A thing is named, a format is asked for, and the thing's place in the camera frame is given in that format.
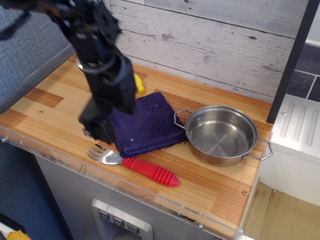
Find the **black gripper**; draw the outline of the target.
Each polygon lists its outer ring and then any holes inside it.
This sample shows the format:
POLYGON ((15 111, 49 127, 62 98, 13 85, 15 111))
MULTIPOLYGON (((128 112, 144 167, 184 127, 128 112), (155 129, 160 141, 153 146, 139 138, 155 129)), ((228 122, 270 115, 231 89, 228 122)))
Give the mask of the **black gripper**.
POLYGON ((134 114, 137 89, 132 63, 126 56, 114 53, 106 62, 78 54, 77 64, 84 73, 92 93, 92 98, 78 120, 84 126, 87 135, 112 144, 116 141, 109 120, 112 107, 98 100, 116 100, 114 107, 118 111, 134 114))

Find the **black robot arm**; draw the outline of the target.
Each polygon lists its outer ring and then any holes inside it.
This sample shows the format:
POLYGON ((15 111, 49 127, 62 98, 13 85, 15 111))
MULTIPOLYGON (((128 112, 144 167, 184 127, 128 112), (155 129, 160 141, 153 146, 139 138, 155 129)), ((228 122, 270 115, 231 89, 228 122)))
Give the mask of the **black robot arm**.
POLYGON ((135 111, 136 83, 131 61, 116 47, 121 29, 101 0, 2 0, 7 9, 22 10, 12 25, 1 31, 6 40, 29 18, 30 12, 46 14, 59 26, 77 54, 92 98, 79 117, 86 134, 107 144, 115 142, 109 116, 113 108, 135 111))

